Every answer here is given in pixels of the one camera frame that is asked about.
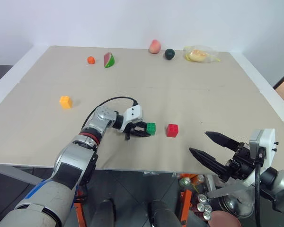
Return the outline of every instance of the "green cube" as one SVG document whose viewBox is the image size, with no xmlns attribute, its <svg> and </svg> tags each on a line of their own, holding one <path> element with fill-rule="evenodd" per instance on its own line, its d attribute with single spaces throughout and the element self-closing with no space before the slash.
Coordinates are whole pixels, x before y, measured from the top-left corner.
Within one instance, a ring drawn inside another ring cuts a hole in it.
<svg viewBox="0 0 284 227">
<path fill-rule="evenodd" d="M 154 136 L 156 133 L 156 123 L 146 123 L 146 132 Z"/>
</svg>

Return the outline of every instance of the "soda can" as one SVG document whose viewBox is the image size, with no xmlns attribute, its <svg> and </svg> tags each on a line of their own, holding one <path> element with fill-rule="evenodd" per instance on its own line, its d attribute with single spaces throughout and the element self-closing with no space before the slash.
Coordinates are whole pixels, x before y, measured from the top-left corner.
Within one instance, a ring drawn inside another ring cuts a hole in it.
<svg viewBox="0 0 284 227">
<path fill-rule="evenodd" d="M 198 194 L 194 197 L 194 204 L 207 203 L 207 197 L 204 194 Z"/>
<path fill-rule="evenodd" d="M 196 215 L 203 221 L 209 221 L 212 219 L 212 215 L 207 211 L 204 211 L 203 213 L 196 213 Z"/>
<path fill-rule="evenodd" d="M 204 212 L 204 207 L 205 206 L 203 203 L 198 203 L 197 205 L 194 205 L 191 210 L 194 213 L 200 213 L 200 212 Z"/>
<path fill-rule="evenodd" d="M 181 180 L 179 181 L 179 185 L 181 187 L 187 187 L 191 184 L 190 178 L 189 177 L 183 177 L 181 178 Z"/>
<path fill-rule="evenodd" d="M 194 186 L 197 186 L 201 183 L 203 183 L 205 181 L 205 177 L 201 174 L 195 176 L 192 181 L 191 181 L 191 184 L 194 185 Z"/>
<path fill-rule="evenodd" d="M 204 206 L 204 211 L 207 211 L 208 213 L 211 213 L 213 211 L 213 208 L 211 207 L 211 205 L 205 205 Z"/>
</svg>

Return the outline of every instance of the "red block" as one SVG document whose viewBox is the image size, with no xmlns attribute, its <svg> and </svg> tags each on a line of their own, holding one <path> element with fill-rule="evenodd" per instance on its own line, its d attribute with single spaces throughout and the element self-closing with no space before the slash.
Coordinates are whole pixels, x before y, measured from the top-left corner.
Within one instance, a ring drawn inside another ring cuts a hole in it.
<svg viewBox="0 0 284 227">
<path fill-rule="evenodd" d="M 179 132 L 177 124 L 169 124 L 166 129 L 166 135 L 168 137 L 176 137 Z"/>
</svg>

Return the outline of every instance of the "orange ball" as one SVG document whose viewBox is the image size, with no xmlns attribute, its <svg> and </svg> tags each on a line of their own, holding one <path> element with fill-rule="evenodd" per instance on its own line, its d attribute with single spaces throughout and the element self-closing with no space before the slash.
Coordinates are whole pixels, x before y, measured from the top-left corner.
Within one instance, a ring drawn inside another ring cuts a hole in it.
<svg viewBox="0 0 284 227">
<path fill-rule="evenodd" d="M 87 58 L 87 62 L 89 63 L 89 64 L 95 64 L 95 59 L 94 59 L 94 57 L 93 56 L 89 56 L 88 58 Z"/>
</svg>

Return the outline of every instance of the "red ring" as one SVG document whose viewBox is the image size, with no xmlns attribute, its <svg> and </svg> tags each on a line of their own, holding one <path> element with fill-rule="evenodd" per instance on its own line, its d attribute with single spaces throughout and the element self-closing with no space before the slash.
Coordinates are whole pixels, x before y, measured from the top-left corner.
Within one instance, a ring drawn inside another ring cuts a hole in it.
<svg viewBox="0 0 284 227">
<path fill-rule="evenodd" d="M 98 146 L 99 146 L 99 144 L 100 144 L 99 140 L 98 140 L 93 134 L 90 134 L 90 133 L 87 133 L 87 132 L 82 132 L 82 133 L 80 133 L 79 135 L 91 137 L 91 138 L 96 142 L 96 144 L 97 144 Z"/>
</svg>

